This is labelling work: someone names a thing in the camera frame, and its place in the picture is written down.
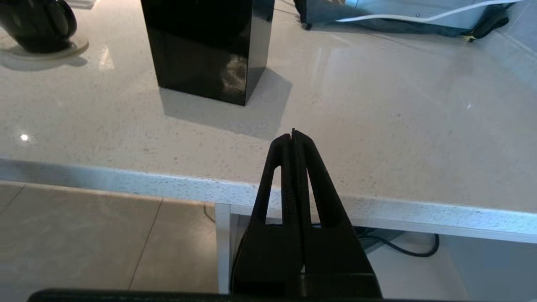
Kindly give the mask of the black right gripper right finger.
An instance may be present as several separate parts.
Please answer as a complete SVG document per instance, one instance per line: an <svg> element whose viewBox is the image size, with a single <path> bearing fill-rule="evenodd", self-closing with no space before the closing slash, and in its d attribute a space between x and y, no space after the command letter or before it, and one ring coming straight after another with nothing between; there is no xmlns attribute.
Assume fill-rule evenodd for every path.
<svg viewBox="0 0 537 302"><path fill-rule="evenodd" d="M305 297L381 297L377 277L314 141L293 130Z"/></svg>

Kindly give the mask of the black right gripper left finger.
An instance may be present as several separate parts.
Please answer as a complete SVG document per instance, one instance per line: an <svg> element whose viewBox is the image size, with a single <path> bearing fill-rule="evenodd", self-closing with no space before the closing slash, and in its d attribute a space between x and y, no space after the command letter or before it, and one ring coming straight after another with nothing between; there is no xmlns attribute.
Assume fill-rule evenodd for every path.
<svg viewBox="0 0 537 302"><path fill-rule="evenodd" d="M267 225L267 210L276 168L281 169L282 224ZM302 268L297 197L293 185L292 140L284 134L271 143L253 212L240 241L230 292L241 295L290 295Z"/></svg>

